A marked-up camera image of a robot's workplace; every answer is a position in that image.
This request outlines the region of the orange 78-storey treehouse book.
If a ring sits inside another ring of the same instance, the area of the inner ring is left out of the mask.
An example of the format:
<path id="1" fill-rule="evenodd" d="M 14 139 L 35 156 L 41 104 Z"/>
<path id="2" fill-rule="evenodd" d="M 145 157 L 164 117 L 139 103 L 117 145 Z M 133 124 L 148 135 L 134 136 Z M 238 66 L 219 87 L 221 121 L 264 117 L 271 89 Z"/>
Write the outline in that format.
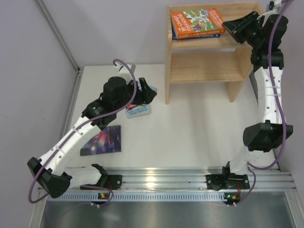
<path id="1" fill-rule="evenodd" d="M 218 37 L 226 32 L 223 22 L 217 8 L 172 12 L 172 37 L 175 40 Z"/>

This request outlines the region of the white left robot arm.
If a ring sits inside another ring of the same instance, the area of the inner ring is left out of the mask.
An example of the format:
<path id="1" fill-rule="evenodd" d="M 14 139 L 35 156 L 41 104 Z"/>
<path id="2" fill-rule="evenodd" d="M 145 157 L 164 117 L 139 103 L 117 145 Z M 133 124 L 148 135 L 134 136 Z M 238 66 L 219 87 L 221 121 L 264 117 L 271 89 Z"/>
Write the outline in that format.
<path id="1" fill-rule="evenodd" d="M 86 107 L 69 132 L 49 152 L 28 161 L 32 175 L 52 198 L 74 187 L 102 186 L 107 176 L 102 166 L 69 168 L 67 165 L 89 140 L 116 119 L 116 110 L 123 110 L 128 104 L 148 105 L 156 95 L 143 77 L 137 83 L 118 76 L 109 78 L 99 98 Z"/>

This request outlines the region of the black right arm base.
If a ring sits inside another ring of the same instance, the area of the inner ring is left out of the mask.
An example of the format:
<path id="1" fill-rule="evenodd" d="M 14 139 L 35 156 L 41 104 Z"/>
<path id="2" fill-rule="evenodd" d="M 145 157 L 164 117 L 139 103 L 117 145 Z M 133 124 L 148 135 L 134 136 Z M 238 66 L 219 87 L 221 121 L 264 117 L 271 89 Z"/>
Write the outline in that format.
<path id="1" fill-rule="evenodd" d="M 250 189 L 250 184 L 247 175 L 229 174 L 210 174 L 206 175 L 208 190 L 237 190 L 238 186 L 242 190 Z"/>

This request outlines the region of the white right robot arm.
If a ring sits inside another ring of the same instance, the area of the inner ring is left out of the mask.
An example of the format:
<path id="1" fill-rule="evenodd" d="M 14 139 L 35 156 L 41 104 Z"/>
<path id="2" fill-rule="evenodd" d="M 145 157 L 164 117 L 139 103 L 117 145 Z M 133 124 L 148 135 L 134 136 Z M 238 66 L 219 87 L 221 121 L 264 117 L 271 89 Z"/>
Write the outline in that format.
<path id="1" fill-rule="evenodd" d="M 223 26 L 238 43 L 247 42 L 252 47 L 251 64 L 257 85 L 259 122 L 243 132 L 243 148 L 229 161 L 226 168 L 235 174 L 246 173 L 248 167 L 263 154 L 276 148 L 285 148 L 285 142 L 293 133 L 287 125 L 282 110 L 281 79 L 284 55 L 279 48 L 287 30 L 288 19 L 274 10 L 259 15 L 248 15 Z"/>

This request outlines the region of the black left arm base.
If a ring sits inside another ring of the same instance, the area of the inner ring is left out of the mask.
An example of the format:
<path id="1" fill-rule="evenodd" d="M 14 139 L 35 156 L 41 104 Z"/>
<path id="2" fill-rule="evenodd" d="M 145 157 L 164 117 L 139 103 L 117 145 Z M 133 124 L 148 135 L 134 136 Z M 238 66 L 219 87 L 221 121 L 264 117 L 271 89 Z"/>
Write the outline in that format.
<path id="1" fill-rule="evenodd" d="M 122 175 L 103 175 L 97 184 L 87 184 L 80 187 L 81 190 L 100 190 L 101 188 L 118 190 L 122 185 Z"/>

